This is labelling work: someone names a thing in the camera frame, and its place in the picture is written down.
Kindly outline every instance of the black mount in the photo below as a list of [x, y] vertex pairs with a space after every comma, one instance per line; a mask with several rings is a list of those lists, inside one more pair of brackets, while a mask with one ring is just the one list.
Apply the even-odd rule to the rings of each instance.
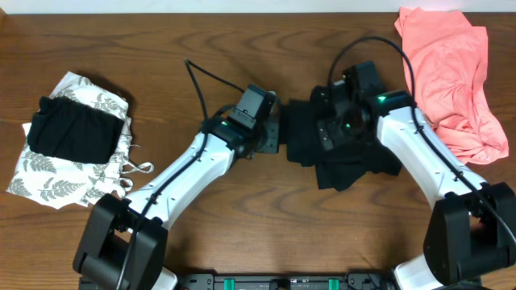
[[249, 85], [239, 103], [227, 118], [219, 110], [201, 131], [227, 142], [236, 158], [257, 153], [278, 153], [280, 131], [280, 98], [255, 85]]
[[[73, 270], [104, 289], [115, 289], [128, 243], [115, 234], [135, 226], [139, 214], [110, 194], [93, 207], [73, 259]], [[145, 221], [135, 240], [122, 289], [151, 289], [163, 268], [168, 231], [160, 220]]]
[[[516, 233], [516, 197], [505, 183], [485, 185], [481, 194]], [[480, 223], [470, 226], [470, 216]], [[514, 265], [516, 248], [479, 198], [453, 193], [435, 202], [423, 248], [428, 267], [443, 285]]]
[[329, 89], [310, 97], [310, 102], [319, 108], [314, 115], [324, 151], [346, 143], [377, 142], [378, 118], [411, 103], [406, 91], [387, 92], [372, 61], [346, 69], [343, 79]]

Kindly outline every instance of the folded clothing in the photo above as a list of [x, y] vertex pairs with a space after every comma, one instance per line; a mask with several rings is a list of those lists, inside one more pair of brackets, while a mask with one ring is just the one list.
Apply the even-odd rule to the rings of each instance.
[[27, 143], [32, 152], [83, 164], [106, 164], [123, 120], [67, 97], [40, 99]]
[[325, 112], [327, 88], [316, 87], [310, 101], [291, 100], [281, 108], [281, 142], [287, 145], [287, 160], [304, 167], [315, 166], [319, 189], [349, 188], [366, 172], [398, 175], [402, 164], [378, 141], [350, 141], [324, 151], [315, 123]]
[[[15, 176], [7, 192], [27, 197], [59, 209], [77, 203], [96, 203], [102, 196], [115, 191], [123, 197], [131, 189], [131, 180], [121, 177], [123, 165], [129, 161], [131, 145], [131, 118], [127, 116], [128, 104], [121, 97], [92, 84], [85, 77], [68, 72], [50, 94], [51, 99], [68, 98], [74, 102], [102, 110], [123, 121], [122, 133], [109, 162], [83, 164], [56, 157], [47, 157], [31, 151], [28, 144], [22, 149]], [[31, 124], [23, 124], [28, 135]], [[124, 180], [129, 186], [124, 187]]]

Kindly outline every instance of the leaf print fabric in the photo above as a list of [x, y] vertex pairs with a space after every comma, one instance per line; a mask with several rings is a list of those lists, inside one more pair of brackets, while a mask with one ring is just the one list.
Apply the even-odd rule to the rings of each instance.
[[[107, 164], [82, 164], [34, 153], [25, 143], [7, 191], [56, 209], [72, 203], [95, 203], [113, 191], [123, 197], [125, 189], [120, 185], [120, 172], [125, 160], [129, 160], [132, 140], [127, 102], [71, 72], [50, 94], [50, 98], [54, 97], [67, 97], [122, 119], [124, 126], [115, 153]], [[23, 124], [25, 135], [30, 125]]]

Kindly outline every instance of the black fabric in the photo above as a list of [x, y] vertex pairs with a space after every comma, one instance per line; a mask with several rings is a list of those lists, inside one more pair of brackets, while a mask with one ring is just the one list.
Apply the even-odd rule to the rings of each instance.
[[319, 141], [316, 120], [330, 113], [324, 96], [326, 88], [316, 87], [310, 101], [291, 100], [281, 108], [281, 143], [287, 145], [287, 160], [304, 167], [315, 166], [319, 189], [349, 188], [366, 172], [398, 175], [402, 164], [378, 141], [349, 142], [325, 152]]
[[106, 164], [123, 120], [67, 97], [40, 99], [27, 142], [31, 151], [84, 164]]

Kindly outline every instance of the pink fabric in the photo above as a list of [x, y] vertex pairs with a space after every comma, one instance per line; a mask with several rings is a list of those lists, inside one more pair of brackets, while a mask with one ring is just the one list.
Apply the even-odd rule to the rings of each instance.
[[[500, 122], [491, 114], [485, 27], [473, 27], [459, 11], [401, 8], [394, 24], [415, 73], [416, 102], [435, 133], [463, 163], [489, 164], [509, 155]], [[405, 64], [410, 88], [410, 73]]]

